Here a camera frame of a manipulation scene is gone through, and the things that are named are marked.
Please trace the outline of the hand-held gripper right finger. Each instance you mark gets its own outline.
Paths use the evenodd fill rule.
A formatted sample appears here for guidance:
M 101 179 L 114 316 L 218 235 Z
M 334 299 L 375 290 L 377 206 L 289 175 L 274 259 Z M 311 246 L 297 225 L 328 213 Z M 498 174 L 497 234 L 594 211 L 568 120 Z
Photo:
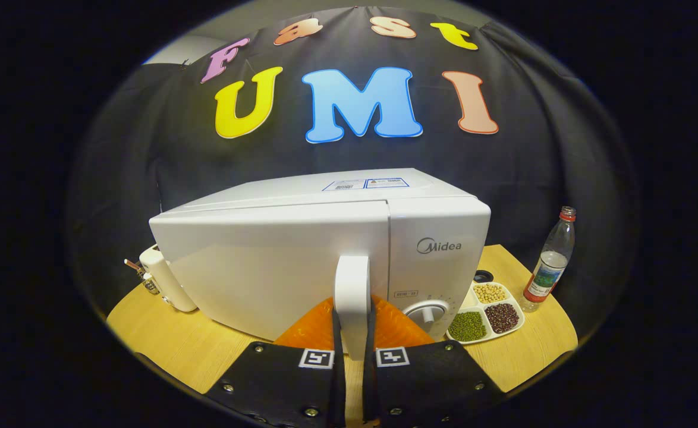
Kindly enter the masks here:
M 374 427 L 469 427 L 506 398 L 463 345 L 393 338 L 391 325 L 410 319 L 370 298 L 362 377 L 363 422 Z

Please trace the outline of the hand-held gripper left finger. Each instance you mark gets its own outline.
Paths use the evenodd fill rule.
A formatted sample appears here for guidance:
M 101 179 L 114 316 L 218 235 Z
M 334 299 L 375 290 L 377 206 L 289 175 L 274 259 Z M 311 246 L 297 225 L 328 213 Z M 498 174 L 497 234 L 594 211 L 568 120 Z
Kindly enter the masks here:
M 275 427 L 344 427 L 346 381 L 332 298 L 273 343 L 254 341 L 205 393 L 211 401 Z

